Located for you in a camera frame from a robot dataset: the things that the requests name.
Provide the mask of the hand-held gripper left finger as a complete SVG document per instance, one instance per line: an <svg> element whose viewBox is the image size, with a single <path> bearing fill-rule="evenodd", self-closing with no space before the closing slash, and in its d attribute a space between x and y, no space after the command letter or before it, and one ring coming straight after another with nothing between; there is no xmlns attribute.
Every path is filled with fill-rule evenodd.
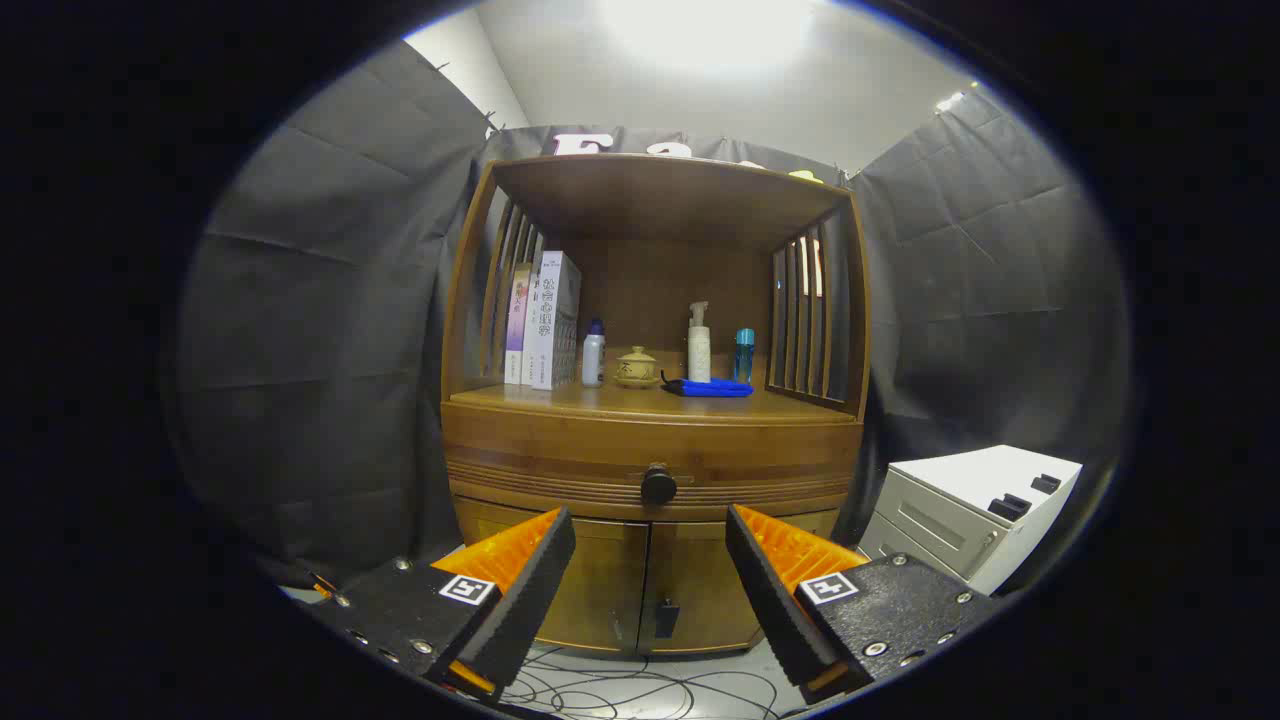
<svg viewBox="0 0 1280 720"><path fill-rule="evenodd" d="M568 509L433 561L393 559L301 610L371 659L447 691L498 701L517 679L576 548Z"/></svg>

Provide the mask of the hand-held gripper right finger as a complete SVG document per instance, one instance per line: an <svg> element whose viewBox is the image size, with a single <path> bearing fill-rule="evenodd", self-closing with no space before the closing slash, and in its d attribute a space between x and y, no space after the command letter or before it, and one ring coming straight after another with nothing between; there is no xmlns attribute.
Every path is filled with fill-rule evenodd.
<svg viewBox="0 0 1280 720"><path fill-rule="evenodd" d="M887 682L1002 605L910 553L869 559L741 503L726 548L788 682L817 703Z"/></svg>

